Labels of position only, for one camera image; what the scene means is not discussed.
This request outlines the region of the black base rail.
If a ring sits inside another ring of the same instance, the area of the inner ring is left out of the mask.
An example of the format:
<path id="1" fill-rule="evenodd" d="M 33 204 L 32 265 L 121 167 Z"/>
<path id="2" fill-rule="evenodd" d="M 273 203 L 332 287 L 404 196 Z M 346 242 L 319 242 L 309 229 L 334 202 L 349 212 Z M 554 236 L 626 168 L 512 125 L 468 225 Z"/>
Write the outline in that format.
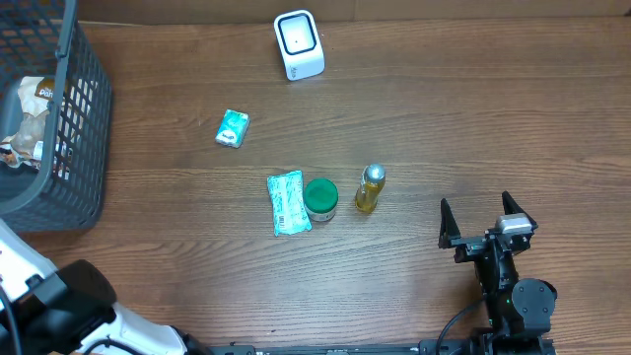
<path id="1" fill-rule="evenodd" d="M 436 340 L 416 344 L 329 345 L 255 348 L 252 345 L 212 346 L 213 355 L 434 355 Z"/>

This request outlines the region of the yellow oil bottle silver cap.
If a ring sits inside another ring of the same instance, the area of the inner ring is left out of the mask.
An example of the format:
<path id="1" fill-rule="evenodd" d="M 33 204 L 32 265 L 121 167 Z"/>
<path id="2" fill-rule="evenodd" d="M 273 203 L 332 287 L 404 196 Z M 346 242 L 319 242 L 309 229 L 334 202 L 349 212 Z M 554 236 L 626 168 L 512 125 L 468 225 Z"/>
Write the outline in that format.
<path id="1" fill-rule="evenodd" d="M 356 207 L 365 213 L 372 213 L 378 203 L 379 194 L 386 183 L 386 169 L 373 163 L 364 168 L 360 185 L 355 195 Z"/>

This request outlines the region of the beige bread snack bag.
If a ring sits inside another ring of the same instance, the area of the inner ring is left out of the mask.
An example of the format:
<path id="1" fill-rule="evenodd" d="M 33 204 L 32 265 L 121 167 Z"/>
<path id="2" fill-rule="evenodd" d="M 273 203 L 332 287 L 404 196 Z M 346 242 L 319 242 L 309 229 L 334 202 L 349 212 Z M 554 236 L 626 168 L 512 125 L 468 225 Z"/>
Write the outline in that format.
<path id="1" fill-rule="evenodd" d="M 20 100 L 20 126 L 16 133 L 1 142 L 1 161 L 9 168 L 27 165 L 40 168 L 43 156 L 48 103 L 54 94 L 54 80 L 45 77 L 24 77 L 17 89 Z"/>

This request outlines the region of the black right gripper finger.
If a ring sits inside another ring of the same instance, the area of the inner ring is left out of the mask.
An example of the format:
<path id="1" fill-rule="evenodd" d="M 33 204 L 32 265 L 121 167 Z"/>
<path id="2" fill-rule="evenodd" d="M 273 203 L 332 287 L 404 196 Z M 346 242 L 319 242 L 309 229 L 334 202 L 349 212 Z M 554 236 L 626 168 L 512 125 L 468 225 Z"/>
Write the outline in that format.
<path id="1" fill-rule="evenodd" d="M 528 218 L 531 228 L 533 230 L 537 229 L 537 223 L 524 211 L 507 190 L 502 192 L 502 203 L 506 215 L 524 214 Z"/>
<path id="2" fill-rule="evenodd" d="M 461 238 L 461 234 L 451 206 L 446 198 L 441 200 L 440 212 L 441 228 L 438 246 L 440 249 L 450 249 L 453 247 L 453 241 Z"/>

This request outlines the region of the white barcode scanner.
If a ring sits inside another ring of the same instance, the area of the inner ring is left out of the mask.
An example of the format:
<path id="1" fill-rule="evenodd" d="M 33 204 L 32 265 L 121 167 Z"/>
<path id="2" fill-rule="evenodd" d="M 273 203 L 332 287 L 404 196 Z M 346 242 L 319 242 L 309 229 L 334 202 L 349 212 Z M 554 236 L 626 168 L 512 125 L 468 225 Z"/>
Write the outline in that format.
<path id="1" fill-rule="evenodd" d="M 324 52 L 311 12 L 301 9 L 277 16 L 274 32 L 289 81 L 321 74 Z"/>

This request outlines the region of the teal wipes packet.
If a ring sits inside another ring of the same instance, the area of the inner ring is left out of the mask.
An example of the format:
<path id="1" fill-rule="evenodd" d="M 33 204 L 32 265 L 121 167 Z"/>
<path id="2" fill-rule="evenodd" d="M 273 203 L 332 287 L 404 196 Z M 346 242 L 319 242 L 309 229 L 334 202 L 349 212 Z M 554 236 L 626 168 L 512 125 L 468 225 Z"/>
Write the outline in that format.
<path id="1" fill-rule="evenodd" d="M 295 235 L 312 229 L 303 196 L 303 173 L 292 171 L 267 178 L 274 235 Z"/>

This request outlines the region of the small teal tissue pack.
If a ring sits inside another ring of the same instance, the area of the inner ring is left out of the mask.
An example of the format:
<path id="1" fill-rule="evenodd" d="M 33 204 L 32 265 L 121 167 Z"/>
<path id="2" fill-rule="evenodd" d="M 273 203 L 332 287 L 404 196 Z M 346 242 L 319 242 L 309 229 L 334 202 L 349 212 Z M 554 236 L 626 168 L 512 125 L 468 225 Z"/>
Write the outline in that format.
<path id="1" fill-rule="evenodd" d="M 249 127 L 250 117 L 247 113 L 227 109 L 215 136 L 221 145 L 240 148 Z"/>

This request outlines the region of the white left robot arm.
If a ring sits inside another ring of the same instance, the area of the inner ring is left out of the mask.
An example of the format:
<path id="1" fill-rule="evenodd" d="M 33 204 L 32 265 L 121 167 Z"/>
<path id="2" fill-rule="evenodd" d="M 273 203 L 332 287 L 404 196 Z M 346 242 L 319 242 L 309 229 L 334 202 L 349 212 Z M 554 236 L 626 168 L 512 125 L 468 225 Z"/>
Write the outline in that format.
<path id="1" fill-rule="evenodd" d="M 173 326 L 117 301 L 87 260 L 62 268 L 1 224 L 1 353 L 201 355 L 210 350 Z"/>

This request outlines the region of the dark grey plastic basket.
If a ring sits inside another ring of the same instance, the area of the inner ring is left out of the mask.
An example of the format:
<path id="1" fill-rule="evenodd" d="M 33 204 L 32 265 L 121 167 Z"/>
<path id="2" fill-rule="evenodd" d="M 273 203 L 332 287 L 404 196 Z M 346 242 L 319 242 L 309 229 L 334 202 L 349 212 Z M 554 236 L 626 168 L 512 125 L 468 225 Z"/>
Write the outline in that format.
<path id="1" fill-rule="evenodd" d="M 1 4 L 1 142 L 20 126 L 24 77 L 52 78 L 40 168 L 1 161 L 1 218 L 17 232 L 89 229 L 104 199 L 112 87 L 74 1 Z"/>

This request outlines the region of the green lid jar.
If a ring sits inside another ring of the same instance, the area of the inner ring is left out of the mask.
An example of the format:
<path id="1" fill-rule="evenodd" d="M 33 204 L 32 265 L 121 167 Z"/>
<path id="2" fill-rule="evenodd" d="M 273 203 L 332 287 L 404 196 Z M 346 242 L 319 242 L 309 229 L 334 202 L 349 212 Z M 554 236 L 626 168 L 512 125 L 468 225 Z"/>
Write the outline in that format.
<path id="1" fill-rule="evenodd" d="M 304 190 L 304 202 L 309 217 L 317 222 L 331 220 L 339 200 L 336 185 L 326 178 L 311 180 Z"/>

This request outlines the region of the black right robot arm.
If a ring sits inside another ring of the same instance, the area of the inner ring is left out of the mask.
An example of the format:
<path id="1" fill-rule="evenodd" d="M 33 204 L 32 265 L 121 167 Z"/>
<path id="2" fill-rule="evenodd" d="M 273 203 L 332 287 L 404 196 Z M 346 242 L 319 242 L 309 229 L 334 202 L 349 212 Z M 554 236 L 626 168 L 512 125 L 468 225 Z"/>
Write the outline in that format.
<path id="1" fill-rule="evenodd" d="M 482 297 L 456 314 L 435 342 L 437 354 L 525 354 L 556 352 L 543 335 L 551 329 L 558 293 L 549 282 L 521 278 L 514 256 L 530 248 L 537 223 L 507 191 L 502 193 L 504 214 L 483 235 L 464 237 L 451 206 L 441 200 L 438 246 L 453 249 L 456 263 L 472 262 Z M 445 344 L 450 328 L 480 305 L 486 307 L 489 326 L 473 331 L 456 349 Z"/>

